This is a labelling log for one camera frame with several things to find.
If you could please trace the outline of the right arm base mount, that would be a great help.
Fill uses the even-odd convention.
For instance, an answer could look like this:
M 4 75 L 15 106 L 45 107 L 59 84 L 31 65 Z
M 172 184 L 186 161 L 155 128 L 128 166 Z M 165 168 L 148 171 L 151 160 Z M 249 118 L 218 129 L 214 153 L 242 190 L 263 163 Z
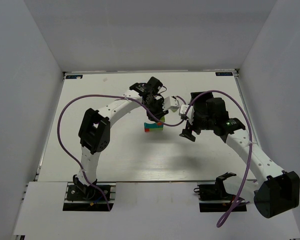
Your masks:
M 198 183 L 193 189 L 199 200 L 201 213 L 225 213 L 235 201 L 242 179 L 226 172 L 212 182 Z

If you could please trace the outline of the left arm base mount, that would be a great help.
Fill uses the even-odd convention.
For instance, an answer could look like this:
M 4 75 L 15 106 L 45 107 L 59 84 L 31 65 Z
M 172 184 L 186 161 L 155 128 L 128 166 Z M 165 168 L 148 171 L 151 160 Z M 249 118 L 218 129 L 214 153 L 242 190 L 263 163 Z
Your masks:
M 105 194 L 108 205 L 101 192 L 95 188 L 85 196 L 74 184 L 68 184 L 65 192 L 64 212 L 109 212 L 113 208 L 116 198 L 116 184 L 99 184 L 98 187 Z

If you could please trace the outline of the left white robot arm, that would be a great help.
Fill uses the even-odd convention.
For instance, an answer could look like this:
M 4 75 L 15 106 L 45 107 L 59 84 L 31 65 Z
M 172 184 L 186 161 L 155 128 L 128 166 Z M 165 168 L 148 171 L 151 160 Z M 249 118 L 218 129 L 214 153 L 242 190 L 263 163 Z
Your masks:
M 85 111 L 78 132 L 83 170 L 73 177 L 73 183 L 86 199 L 95 194 L 91 184 L 97 182 L 99 157 L 110 143 L 111 127 L 130 111 L 142 106 L 146 107 L 146 115 L 150 121 L 160 123 L 168 114 L 163 109 L 164 98 L 160 94 L 163 87 L 163 83 L 152 76 L 146 83 L 131 85 L 122 96 L 105 107 Z

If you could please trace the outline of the long green block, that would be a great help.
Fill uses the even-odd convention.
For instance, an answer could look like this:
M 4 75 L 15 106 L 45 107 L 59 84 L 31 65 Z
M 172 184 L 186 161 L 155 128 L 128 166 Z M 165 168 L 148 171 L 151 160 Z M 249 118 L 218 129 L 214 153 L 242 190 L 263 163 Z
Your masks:
M 158 131 L 162 131 L 163 129 L 164 129 L 163 126 L 159 126 L 159 127 L 149 128 L 149 131 L 150 132 L 158 132 Z

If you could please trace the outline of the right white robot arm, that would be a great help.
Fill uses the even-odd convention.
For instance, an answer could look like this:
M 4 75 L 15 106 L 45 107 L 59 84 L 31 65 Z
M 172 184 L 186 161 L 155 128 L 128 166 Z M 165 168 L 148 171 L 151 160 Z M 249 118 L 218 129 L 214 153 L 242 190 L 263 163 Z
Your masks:
M 181 136 L 195 141 L 203 130 L 213 131 L 232 148 L 246 163 L 258 183 L 253 202 L 265 218 L 271 218 L 299 206 L 300 177 L 287 172 L 274 163 L 258 145 L 252 142 L 250 125 L 237 118 L 230 118 L 225 101 L 220 97 L 205 96 L 202 92 L 192 93 L 190 104 L 180 107 L 179 115 L 186 120 Z

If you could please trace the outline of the teal arch block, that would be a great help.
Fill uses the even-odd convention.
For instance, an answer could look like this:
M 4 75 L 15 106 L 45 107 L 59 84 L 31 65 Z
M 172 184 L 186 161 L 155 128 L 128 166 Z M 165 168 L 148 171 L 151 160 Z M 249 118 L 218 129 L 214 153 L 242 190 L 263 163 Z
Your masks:
M 145 129 L 155 129 L 157 127 L 158 127 L 157 123 L 147 123 L 147 122 L 144 123 Z

